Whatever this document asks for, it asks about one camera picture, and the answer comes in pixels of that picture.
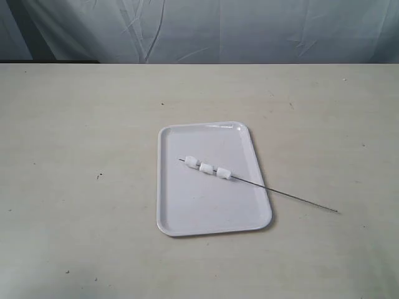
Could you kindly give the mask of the white rectangular plastic tray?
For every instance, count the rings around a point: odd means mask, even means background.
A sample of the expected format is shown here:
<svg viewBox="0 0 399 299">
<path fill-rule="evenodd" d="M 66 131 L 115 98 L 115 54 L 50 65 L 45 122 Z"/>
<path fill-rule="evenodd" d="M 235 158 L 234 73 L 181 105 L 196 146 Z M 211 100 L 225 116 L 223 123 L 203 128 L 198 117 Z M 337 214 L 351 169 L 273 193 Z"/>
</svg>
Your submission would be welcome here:
<svg viewBox="0 0 399 299">
<path fill-rule="evenodd" d="M 273 219 L 267 191 L 187 167 L 193 156 L 264 185 L 247 126 L 238 121 L 167 126 L 158 135 L 158 228 L 172 237 L 258 230 Z"/>
</svg>

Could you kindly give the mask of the thin metal skewer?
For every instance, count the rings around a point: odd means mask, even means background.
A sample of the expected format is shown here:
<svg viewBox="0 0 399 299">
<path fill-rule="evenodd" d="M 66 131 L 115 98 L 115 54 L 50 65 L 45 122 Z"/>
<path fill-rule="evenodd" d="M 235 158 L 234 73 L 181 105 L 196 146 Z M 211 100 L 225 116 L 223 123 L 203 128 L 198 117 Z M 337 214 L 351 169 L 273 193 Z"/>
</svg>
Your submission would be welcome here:
<svg viewBox="0 0 399 299">
<path fill-rule="evenodd" d="M 178 158 L 178 161 L 181 161 L 182 163 L 184 163 L 184 159 Z M 216 170 L 217 170 L 219 167 L 215 168 L 215 167 L 213 166 L 213 168 L 214 168 L 214 174 L 213 174 L 212 176 L 216 176 Z M 280 194 L 280 195 L 289 197 L 289 198 L 291 198 L 291 199 L 298 200 L 298 201 L 300 201 L 300 202 L 304 202 L 304 203 L 309 204 L 309 205 L 311 205 L 311 206 L 315 206 L 315 207 L 317 207 L 317 208 L 324 209 L 324 210 L 329 211 L 329 212 L 333 212 L 333 213 L 336 213 L 336 214 L 340 214 L 340 212 L 339 212 L 338 210 L 336 210 L 336 209 L 332 209 L 332 208 L 329 208 L 329 207 L 327 207 L 327 206 L 323 206 L 323 205 L 321 205 L 321 204 L 317 204 L 317 203 L 315 203 L 315 202 L 308 201 L 308 200 L 306 200 L 306 199 L 303 199 L 303 198 L 294 196 L 294 195 L 292 195 L 292 194 L 288 194 L 288 193 L 286 193 L 286 192 L 278 191 L 278 190 L 276 190 L 276 189 L 273 189 L 273 188 L 270 188 L 270 187 L 266 187 L 266 186 L 263 186 L 263 185 L 258 184 L 258 183 L 254 183 L 254 182 L 252 182 L 252 181 L 248 181 L 247 179 L 240 178 L 240 177 L 234 175 L 233 172 L 232 172 L 232 177 L 231 177 L 230 181 L 241 181 L 241 182 L 244 182 L 244 183 L 247 183 L 247 184 L 256 186 L 256 187 L 261 187 L 261 188 L 263 188 L 263 189 L 265 189 L 265 190 L 267 190 L 267 191 L 274 192 L 274 193 L 277 193 L 277 194 Z"/>
</svg>

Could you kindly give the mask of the white marshmallow handle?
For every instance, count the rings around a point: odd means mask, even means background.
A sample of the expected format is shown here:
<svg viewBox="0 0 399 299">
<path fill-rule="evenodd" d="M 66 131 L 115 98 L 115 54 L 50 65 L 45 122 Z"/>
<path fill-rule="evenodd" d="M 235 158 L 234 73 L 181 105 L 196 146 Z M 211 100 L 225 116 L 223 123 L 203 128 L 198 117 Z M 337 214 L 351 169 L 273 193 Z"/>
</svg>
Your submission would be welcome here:
<svg viewBox="0 0 399 299">
<path fill-rule="evenodd" d="M 216 170 L 216 176 L 218 178 L 221 178 L 221 179 L 230 180 L 231 177 L 232 177 L 232 172 L 230 170 L 228 170 L 228 169 L 224 169 L 224 168 L 219 167 Z"/>
</svg>

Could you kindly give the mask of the blue-grey backdrop curtain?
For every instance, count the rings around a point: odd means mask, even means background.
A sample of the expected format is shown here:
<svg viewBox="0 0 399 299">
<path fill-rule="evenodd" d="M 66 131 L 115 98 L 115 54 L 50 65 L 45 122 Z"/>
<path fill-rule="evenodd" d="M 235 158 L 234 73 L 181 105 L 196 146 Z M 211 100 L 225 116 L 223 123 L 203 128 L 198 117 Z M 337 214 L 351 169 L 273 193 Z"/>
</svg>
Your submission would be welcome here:
<svg viewBox="0 0 399 299">
<path fill-rule="evenodd" d="M 1 60 L 398 62 L 397 1 L 2 1 Z"/>
</svg>

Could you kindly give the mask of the white marshmallow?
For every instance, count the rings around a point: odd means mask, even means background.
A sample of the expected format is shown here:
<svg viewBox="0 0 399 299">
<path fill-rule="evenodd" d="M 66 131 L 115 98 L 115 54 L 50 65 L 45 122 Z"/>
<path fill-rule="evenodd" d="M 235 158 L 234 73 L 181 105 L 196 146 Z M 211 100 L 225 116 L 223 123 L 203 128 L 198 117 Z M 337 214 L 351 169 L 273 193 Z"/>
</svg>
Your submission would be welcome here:
<svg viewBox="0 0 399 299">
<path fill-rule="evenodd" d="M 213 174 L 214 174 L 214 168 L 213 168 L 213 166 L 210 165 L 210 164 L 201 163 L 201 164 L 200 164 L 200 167 L 199 167 L 199 170 L 200 170 L 202 173 L 206 173 L 206 174 L 210 174 L 210 175 L 213 175 Z"/>
<path fill-rule="evenodd" d="M 201 162 L 193 156 L 186 156 L 184 159 L 184 164 L 189 168 L 199 169 Z"/>
</svg>

